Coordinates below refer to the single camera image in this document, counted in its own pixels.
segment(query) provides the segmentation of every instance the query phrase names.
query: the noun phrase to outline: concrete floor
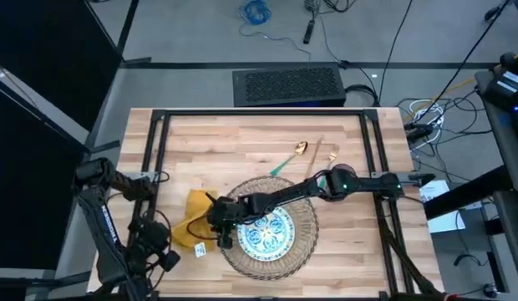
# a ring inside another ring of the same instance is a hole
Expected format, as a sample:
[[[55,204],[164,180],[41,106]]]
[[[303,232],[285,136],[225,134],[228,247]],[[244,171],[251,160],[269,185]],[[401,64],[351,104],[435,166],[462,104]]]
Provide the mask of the concrete floor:
[[[486,24],[483,15],[495,6],[498,0],[415,0],[399,35],[393,62],[459,62],[483,32]],[[293,38],[299,46],[309,14],[303,10],[302,0],[267,0],[272,10],[272,19],[257,28],[274,37]],[[344,14],[332,13],[323,16],[328,32],[328,43],[340,59],[351,61],[377,61],[387,59],[394,33],[404,15],[408,0],[358,1]],[[130,0],[110,0],[93,4],[110,37],[116,42],[123,26]],[[239,0],[150,0],[141,1],[127,41],[124,57],[135,59],[151,56],[155,62],[275,62],[306,61],[307,56],[298,52],[287,42],[273,42],[260,37],[245,38],[239,35],[242,21],[238,17]],[[320,28],[315,28],[312,42],[306,47],[312,53],[312,61],[332,61],[325,48]],[[495,62],[506,51],[518,53],[518,13],[507,8],[491,29],[483,43],[473,53],[470,61]],[[167,69],[121,69],[116,75],[109,94],[109,105],[104,123],[99,132],[98,143],[121,139],[130,108],[132,107],[232,107],[231,69],[167,70]],[[376,74],[374,85],[378,88],[382,70],[367,69]],[[460,73],[456,83],[471,77],[476,70]],[[448,82],[454,70],[436,69],[391,69],[383,86],[383,106],[395,106],[403,98],[431,98],[436,96]],[[358,70],[342,71],[343,83],[368,84]],[[473,89],[468,85],[449,97],[460,96]],[[480,100],[470,98],[479,108]],[[365,95],[349,94],[346,106],[369,106],[371,99]],[[473,115],[455,109],[447,111],[444,126],[460,130],[467,126]],[[484,112],[471,130],[489,129]],[[444,134],[444,139],[454,136]],[[421,149],[429,151],[426,146]],[[491,134],[472,135],[439,148],[449,171],[465,178],[474,178],[502,164],[495,140]],[[101,156],[118,160],[118,150]],[[441,168],[435,158],[421,155],[424,163]],[[425,166],[421,171],[435,172]],[[438,177],[444,174],[436,172]],[[492,217],[494,208],[488,207]],[[478,212],[466,212],[468,244],[471,252],[482,262],[488,243],[480,232],[481,217]],[[492,282],[489,266],[477,267],[465,260],[458,267],[452,262],[462,252],[457,232],[433,236],[440,270],[447,291],[461,293]],[[76,212],[64,249],[58,274],[89,270],[94,246],[84,219]],[[502,294],[501,300],[518,300],[518,280],[510,258],[505,238],[495,237],[500,260],[510,275],[510,293]],[[63,289],[53,296],[82,292]],[[470,297],[482,297],[473,293]]]

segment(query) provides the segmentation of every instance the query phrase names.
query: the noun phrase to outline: ceramic plate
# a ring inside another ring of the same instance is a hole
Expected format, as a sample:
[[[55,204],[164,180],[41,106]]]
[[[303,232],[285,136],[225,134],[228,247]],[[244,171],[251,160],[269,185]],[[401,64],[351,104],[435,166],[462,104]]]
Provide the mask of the ceramic plate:
[[[264,262],[274,261],[291,249],[294,222],[285,209],[277,207],[250,225],[239,225],[237,236],[248,256]]]

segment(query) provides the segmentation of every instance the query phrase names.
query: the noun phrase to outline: fork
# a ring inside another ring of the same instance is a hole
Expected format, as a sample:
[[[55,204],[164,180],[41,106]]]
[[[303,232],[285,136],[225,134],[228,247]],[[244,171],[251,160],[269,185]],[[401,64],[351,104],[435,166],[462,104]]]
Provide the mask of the fork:
[[[337,154],[339,152],[339,145],[333,145],[332,150],[329,152],[329,162],[328,167],[326,169],[329,169],[332,166],[333,161],[337,159]],[[326,177],[324,176],[322,180],[320,180],[320,185],[318,185],[321,188],[324,188],[324,185],[326,185]]]

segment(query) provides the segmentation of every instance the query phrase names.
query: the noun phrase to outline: yellow napkin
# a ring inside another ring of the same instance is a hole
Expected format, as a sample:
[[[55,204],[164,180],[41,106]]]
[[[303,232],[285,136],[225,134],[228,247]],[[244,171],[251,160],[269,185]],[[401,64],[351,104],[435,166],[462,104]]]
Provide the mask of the yellow napkin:
[[[184,247],[194,247],[200,242],[205,242],[206,250],[211,250],[215,246],[214,240],[199,239],[186,230],[190,222],[202,217],[190,225],[190,231],[198,237],[216,237],[216,234],[211,231],[207,217],[203,217],[212,205],[211,200],[206,196],[206,192],[214,198],[218,197],[217,191],[190,190],[189,196],[186,198],[185,219],[172,228],[173,240]]]

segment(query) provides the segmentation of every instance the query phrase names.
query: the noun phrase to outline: wooden table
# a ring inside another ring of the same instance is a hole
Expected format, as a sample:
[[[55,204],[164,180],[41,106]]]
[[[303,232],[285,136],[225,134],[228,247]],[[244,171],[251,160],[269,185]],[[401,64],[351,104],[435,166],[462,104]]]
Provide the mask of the wooden table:
[[[151,113],[151,109],[131,110],[119,158],[120,171],[140,171]],[[414,167],[398,109],[378,109],[378,117],[389,169],[412,171]],[[304,178],[320,135],[323,142],[313,172],[325,168],[328,153],[337,144],[340,151],[336,162],[347,163],[360,176],[368,176],[357,117],[172,115],[163,164],[163,171],[170,174],[170,180],[160,185],[157,209],[175,225],[184,217],[190,189],[217,189],[220,195],[225,195],[246,179],[267,175],[291,155],[298,141],[306,140],[310,143],[309,150],[297,156],[279,175],[299,182]],[[160,126],[155,135],[151,170],[159,138]],[[375,153],[374,158],[379,166],[378,154]],[[406,192],[419,197],[414,188]],[[291,277],[270,282],[252,280],[233,270],[218,249],[196,258],[193,250],[172,245],[181,255],[181,261],[157,288],[161,296],[376,297],[378,291],[387,291],[372,194],[352,194],[338,203],[313,199],[312,204],[320,226],[317,247],[310,261]],[[118,197],[109,203],[123,243],[128,236],[133,206],[134,203]],[[407,199],[400,199],[398,206],[409,256],[424,276],[442,290],[422,206]],[[384,210],[386,214],[389,212],[385,206]],[[400,291],[403,291],[399,264],[395,264],[395,270]],[[159,274],[160,270],[156,270],[152,276],[154,282]],[[98,286],[94,269],[89,291]]]

